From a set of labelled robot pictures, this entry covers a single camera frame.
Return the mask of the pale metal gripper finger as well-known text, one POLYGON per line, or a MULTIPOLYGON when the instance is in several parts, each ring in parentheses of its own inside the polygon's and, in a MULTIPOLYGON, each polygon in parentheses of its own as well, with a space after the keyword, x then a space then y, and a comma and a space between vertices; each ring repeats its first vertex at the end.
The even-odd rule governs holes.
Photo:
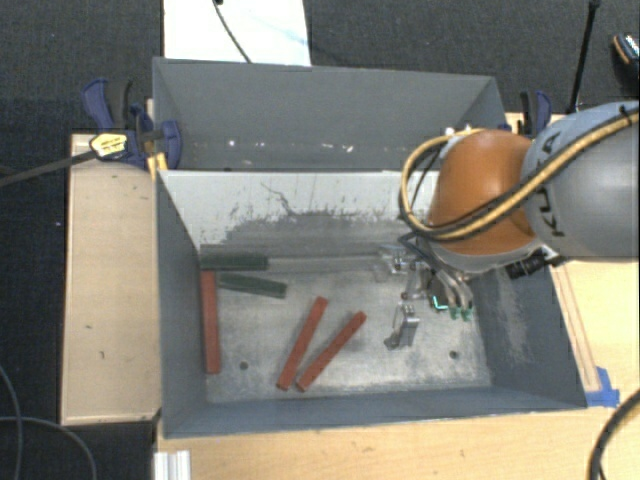
POLYGON ((392 331, 384 340, 386 348, 393 351, 411 347, 419 324, 420 318, 416 315, 414 306, 400 303, 394 312, 392 331))
POLYGON ((374 279, 385 282, 392 276, 405 275, 413 256, 401 245, 381 245, 373 265, 374 279))

